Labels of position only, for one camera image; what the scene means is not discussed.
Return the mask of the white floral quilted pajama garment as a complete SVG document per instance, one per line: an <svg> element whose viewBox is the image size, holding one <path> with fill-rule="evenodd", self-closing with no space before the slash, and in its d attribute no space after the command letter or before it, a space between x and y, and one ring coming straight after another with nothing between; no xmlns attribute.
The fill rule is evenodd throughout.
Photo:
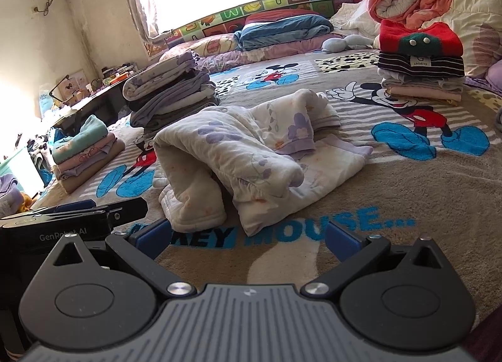
<svg viewBox="0 0 502 362"><path fill-rule="evenodd" d="M300 89L252 108L207 107L164 127L153 146L166 175L165 217L180 233L218 227L228 192L243 231L256 235L362 170L372 147L314 139L338 126L327 95Z"/></svg>

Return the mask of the light blue plush toy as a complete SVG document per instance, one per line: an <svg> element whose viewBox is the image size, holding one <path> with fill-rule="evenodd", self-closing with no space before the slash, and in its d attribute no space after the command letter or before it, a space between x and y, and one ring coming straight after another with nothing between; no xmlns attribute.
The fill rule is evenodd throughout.
<svg viewBox="0 0 502 362"><path fill-rule="evenodd" d="M374 41L361 35L347 35L343 38L329 38L322 44L322 51L338 53L345 50L358 50L373 47Z"/></svg>

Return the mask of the pink purple floral bedding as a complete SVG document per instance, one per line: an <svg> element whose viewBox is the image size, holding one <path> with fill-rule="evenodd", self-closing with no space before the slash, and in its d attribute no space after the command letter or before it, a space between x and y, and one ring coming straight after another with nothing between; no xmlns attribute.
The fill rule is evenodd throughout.
<svg viewBox="0 0 502 362"><path fill-rule="evenodd" d="M195 53L194 59L199 66L206 68L210 73L218 73L250 63L317 51L321 49L322 44L327 39L343 37L343 35L337 33L329 33L308 40L279 43L251 51L242 51L238 49L233 34L213 35L208 38L178 44L165 51L160 57L160 61L191 51Z"/></svg>

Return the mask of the blue folded blanket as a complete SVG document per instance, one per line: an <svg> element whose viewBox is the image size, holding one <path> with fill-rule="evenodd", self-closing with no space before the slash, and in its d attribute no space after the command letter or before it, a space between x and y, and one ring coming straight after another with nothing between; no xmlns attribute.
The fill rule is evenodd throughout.
<svg viewBox="0 0 502 362"><path fill-rule="evenodd" d="M234 33L237 47L242 51L309 40L326 35L334 27L323 16L305 14L283 18L274 22L253 22Z"/></svg>

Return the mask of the pastel folded clothes stack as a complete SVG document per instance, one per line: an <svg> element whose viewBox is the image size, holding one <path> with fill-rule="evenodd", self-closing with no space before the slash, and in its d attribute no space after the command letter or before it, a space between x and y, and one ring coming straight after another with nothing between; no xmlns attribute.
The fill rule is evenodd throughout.
<svg viewBox="0 0 502 362"><path fill-rule="evenodd" d="M54 174L67 194L93 177L125 149L125 143L91 115L75 136L55 142L52 150Z"/></svg>

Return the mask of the cream patterned quilt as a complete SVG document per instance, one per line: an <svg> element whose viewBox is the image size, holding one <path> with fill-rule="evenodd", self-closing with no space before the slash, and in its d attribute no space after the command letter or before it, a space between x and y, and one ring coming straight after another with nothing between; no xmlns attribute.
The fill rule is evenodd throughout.
<svg viewBox="0 0 502 362"><path fill-rule="evenodd" d="M453 0L440 17L424 22L447 24L463 44L465 75L484 77L501 60L502 0Z"/></svg>

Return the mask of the grey purple folded clothes stack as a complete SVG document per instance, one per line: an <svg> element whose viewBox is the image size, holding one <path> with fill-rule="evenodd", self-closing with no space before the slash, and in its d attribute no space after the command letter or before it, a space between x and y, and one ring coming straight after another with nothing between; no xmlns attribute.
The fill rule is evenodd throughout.
<svg viewBox="0 0 502 362"><path fill-rule="evenodd" d="M193 51L161 57L130 77L123 85L123 97L131 110L129 124L146 134L220 104L216 85Z"/></svg>

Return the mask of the dark cluttered desk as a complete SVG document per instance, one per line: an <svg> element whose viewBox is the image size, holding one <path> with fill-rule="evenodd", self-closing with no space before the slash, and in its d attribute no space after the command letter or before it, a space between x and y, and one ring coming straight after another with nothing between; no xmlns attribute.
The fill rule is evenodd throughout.
<svg viewBox="0 0 502 362"><path fill-rule="evenodd" d="M55 124L52 124L52 127L61 130L65 136L73 136L90 116L96 116L107 126L128 116L131 110L123 96L123 86L125 81L137 71L135 64L124 64L117 70L114 78L110 77L109 86L103 86L94 95L70 107L68 112L63 113Z"/></svg>

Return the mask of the colourful alphabet play mat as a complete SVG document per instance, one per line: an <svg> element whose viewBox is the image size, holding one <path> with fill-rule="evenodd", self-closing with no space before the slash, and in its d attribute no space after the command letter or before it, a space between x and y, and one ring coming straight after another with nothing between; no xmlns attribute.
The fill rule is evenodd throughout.
<svg viewBox="0 0 502 362"><path fill-rule="evenodd" d="M146 42L144 47L148 57L189 41L196 41L213 35L230 34L241 30L248 17L268 11L302 9L331 18L344 3L362 0L258 0L229 8L204 18L196 19L177 29L163 34L159 39Z"/></svg>

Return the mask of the purple grey folded garment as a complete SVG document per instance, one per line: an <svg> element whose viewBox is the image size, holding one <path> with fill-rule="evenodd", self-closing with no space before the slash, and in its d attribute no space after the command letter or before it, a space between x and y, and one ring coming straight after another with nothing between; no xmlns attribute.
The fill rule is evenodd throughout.
<svg viewBox="0 0 502 362"><path fill-rule="evenodd" d="M11 173L1 175L0 218L15 214L23 202L17 179Z"/></svg>

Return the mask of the red striped folded clothes stack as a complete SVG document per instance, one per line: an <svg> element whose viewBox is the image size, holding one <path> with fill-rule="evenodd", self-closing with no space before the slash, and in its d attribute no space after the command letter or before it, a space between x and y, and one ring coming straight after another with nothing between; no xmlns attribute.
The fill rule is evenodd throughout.
<svg viewBox="0 0 502 362"><path fill-rule="evenodd" d="M461 101L465 85L464 48L442 22L412 30L384 20L378 36L381 85L392 96Z"/></svg>

